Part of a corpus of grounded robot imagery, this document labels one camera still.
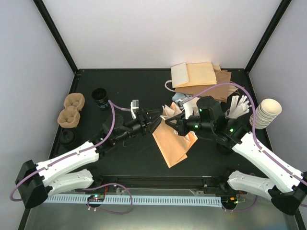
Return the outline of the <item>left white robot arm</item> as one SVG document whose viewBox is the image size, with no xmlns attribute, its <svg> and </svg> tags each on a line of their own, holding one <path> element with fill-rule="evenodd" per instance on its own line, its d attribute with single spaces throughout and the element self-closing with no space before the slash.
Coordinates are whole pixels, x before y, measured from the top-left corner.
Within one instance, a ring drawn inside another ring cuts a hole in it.
<svg viewBox="0 0 307 230">
<path fill-rule="evenodd" d="M 15 180 L 14 191 L 25 208 L 34 208 L 49 197 L 74 189 L 98 191 L 103 179 L 87 169 L 76 169 L 98 161 L 117 143 L 137 135 L 152 133 L 161 122 L 161 109 L 135 109 L 132 120 L 125 122 L 111 111 L 101 131 L 79 147 L 47 161 L 24 162 Z"/>
</svg>

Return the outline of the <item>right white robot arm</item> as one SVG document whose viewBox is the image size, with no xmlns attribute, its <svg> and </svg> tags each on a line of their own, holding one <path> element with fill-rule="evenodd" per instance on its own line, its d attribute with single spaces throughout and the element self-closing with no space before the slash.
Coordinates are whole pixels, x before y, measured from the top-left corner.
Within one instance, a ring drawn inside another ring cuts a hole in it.
<svg viewBox="0 0 307 230">
<path fill-rule="evenodd" d="M 255 165 L 266 177 L 238 170 L 219 179 L 223 193 L 245 191 L 268 199 L 281 212 L 293 216 L 307 196 L 307 174 L 287 164 L 264 146 L 245 125 L 225 117 L 221 105 L 211 96 L 196 102 L 199 115 L 182 112 L 165 123 L 178 135 L 193 131 L 198 138 L 215 141 L 220 151 L 235 152 Z"/>
</svg>

